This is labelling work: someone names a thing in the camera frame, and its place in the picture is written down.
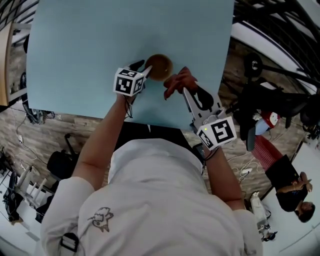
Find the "red striped cloth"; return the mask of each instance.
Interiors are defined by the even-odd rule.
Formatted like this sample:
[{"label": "red striped cloth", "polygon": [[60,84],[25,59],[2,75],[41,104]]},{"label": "red striped cloth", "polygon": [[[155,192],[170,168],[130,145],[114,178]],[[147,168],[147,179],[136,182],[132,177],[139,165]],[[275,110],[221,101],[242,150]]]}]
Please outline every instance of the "red striped cloth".
[{"label": "red striped cloth", "polygon": [[283,157],[279,150],[261,135],[255,137],[254,150],[251,153],[259,160],[264,171],[268,170],[276,161]]}]

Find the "cartoon print on shirt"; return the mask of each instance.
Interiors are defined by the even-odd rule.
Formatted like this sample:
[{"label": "cartoon print on shirt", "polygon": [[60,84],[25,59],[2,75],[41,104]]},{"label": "cartoon print on shirt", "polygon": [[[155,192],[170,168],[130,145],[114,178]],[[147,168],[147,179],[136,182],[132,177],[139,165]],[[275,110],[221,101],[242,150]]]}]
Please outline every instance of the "cartoon print on shirt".
[{"label": "cartoon print on shirt", "polygon": [[87,220],[92,220],[92,225],[96,228],[100,229],[101,232],[106,230],[109,232],[109,220],[114,216],[112,212],[110,212],[110,208],[101,207],[99,210],[95,212],[95,214],[88,218]]}]

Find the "person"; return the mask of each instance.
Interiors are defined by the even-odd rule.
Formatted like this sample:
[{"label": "person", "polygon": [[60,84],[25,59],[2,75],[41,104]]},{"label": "person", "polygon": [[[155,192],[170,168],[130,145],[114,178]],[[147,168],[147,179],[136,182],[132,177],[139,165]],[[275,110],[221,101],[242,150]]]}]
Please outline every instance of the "person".
[{"label": "person", "polygon": [[312,202],[304,201],[313,186],[305,172],[297,173],[287,155],[282,155],[276,147],[263,136],[255,137],[251,152],[258,159],[276,190],[281,208],[295,212],[302,223],[308,222],[315,212]]},{"label": "person", "polygon": [[223,150],[206,161],[211,195],[180,130],[124,123],[133,100],[116,96],[72,177],[60,181],[41,224],[47,255],[262,255],[255,217]]}]

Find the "black outfit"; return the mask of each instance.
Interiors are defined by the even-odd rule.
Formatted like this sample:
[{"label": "black outfit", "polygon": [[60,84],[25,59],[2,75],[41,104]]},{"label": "black outfit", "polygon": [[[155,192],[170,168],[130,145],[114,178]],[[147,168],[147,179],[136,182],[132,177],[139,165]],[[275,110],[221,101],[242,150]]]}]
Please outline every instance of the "black outfit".
[{"label": "black outfit", "polygon": [[147,124],[124,122],[118,141],[115,145],[115,151],[129,141],[141,139],[164,139],[166,141],[177,144],[194,154],[202,163],[203,157],[197,150],[190,147],[185,136],[179,129],[168,128],[162,126],[150,125],[150,130]]},{"label": "black outfit", "polygon": [[[287,155],[276,161],[266,172],[266,176],[271,181],[275,190],[286,186],[291,186],[292,182],[298,181],[299,174],[291,164]],[[287,193],[276,193],[279,204],[286,212],[294,212],[300,201],[303,201],[308,194],[306,185],[301,190]]]}]

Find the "person sitting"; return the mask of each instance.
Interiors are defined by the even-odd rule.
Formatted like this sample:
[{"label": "person sitting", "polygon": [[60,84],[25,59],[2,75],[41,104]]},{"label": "person sitting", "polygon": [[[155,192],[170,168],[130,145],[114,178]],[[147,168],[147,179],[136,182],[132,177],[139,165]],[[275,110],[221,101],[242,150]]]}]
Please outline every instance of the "person sitting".
[{"label": "person sitting", "polygon": [[312,192],[311,179],[306,173],[297,173],[287,155],[282,155],[276,147],[263,136],[256,136],[254,150],[251,152],[265,170],[265,174],[276,190],[281,208],[286,212],[295,212],[302,223],[308,222],[314,215],[316,206],[304,201],[308,192]]}]

